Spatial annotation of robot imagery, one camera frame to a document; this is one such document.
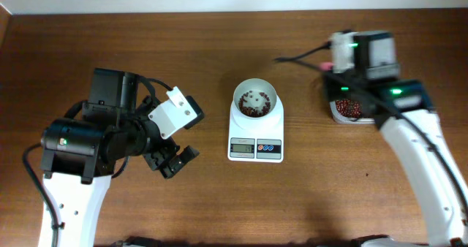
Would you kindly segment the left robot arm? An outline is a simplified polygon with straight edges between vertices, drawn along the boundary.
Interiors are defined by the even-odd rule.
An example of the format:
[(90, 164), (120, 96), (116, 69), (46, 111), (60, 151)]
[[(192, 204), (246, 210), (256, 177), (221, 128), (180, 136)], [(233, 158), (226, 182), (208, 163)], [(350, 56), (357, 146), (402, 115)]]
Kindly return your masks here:
[(99, 212), (120, 159), (145, 159), (150, 170), (172, 178), (199, 152), (172, 136), (199, 123), (204, 113), (192, 96), (155, 79), (96, 68), (88, 98), (74, 104), (42, 134), (40, 191), (44, 212), (40, 246), (92, 246)]

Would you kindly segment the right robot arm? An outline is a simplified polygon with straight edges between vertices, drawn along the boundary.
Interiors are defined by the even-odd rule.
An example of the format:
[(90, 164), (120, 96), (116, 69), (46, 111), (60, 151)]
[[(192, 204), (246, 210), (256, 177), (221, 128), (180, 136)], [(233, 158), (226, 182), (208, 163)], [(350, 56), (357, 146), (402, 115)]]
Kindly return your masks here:
[(335, 122), (374, 124), (398, 157), (420, 205), (430, 246), (467, 245), (467, 184), (422, 82), (400, 77), (388, 31), (333, 33), (324, 76)]

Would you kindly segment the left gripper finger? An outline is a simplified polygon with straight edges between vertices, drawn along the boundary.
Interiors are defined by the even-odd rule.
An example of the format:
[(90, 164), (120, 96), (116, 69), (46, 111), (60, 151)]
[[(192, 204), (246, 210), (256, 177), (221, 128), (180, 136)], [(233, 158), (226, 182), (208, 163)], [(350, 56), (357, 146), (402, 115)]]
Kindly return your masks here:
[(159, 171), (164, 179), (173, 178), (186, 164), (199, 155), (200, 152), (189, 145), (179, 155), (175, 155), (164, 163)]
[(184, 126), (184, 128), (190, 129), (204, 119), (205, 113), (192, 96), (186, 96), (186, 100), (189, 105), (186, 114), (190, 117), (190, 121)]

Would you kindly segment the pink measuring scoop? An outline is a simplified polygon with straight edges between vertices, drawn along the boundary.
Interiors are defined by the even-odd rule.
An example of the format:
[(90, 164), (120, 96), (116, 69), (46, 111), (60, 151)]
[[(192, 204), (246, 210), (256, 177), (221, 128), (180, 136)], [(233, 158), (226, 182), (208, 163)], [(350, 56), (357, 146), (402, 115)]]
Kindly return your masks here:
[(320, 68), (323, 71), (332, 71), (333, 70), (333, 63), (332, 62), (323, 62), (320, 64)]

